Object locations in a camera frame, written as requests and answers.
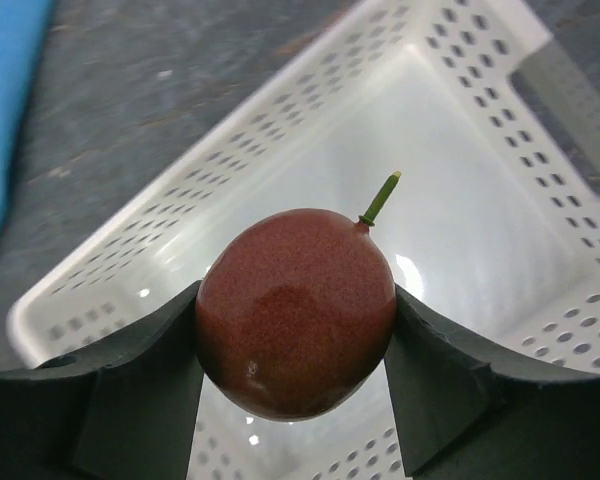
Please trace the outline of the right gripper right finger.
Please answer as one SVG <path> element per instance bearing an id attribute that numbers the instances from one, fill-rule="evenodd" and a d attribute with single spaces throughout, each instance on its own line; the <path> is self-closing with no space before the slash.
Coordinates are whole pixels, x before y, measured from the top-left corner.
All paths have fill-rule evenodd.
<path id="1" fill-rule="evenodd" d="M 385 356 L 412 479 L 600 479 L 600 375 L 546 363 L 403 289 Z"/>

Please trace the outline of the brown kiwi fruit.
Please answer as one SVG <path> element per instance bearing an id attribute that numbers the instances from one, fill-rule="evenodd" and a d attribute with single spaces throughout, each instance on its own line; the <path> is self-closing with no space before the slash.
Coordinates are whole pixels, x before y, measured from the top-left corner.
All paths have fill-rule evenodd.
<path id="1" fill-rule="evenodd" d="M 212 264 L 196 296 L 196 351 L 234 404 L 275 421 L 311 419 L 380 363 L 396 286 L 370 230 L 398 181 L 390 175 L 357 220 L 313 208 L 269 216 Z"/>

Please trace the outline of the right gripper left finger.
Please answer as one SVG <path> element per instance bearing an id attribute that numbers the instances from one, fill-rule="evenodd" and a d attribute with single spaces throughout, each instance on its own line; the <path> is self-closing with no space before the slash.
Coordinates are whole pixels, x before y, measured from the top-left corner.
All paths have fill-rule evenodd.
<path id="1" fill-rule="evenodd" d="M 198 289 L 36 369 L 0 372 L 0 479 L 186 478 Z"/>

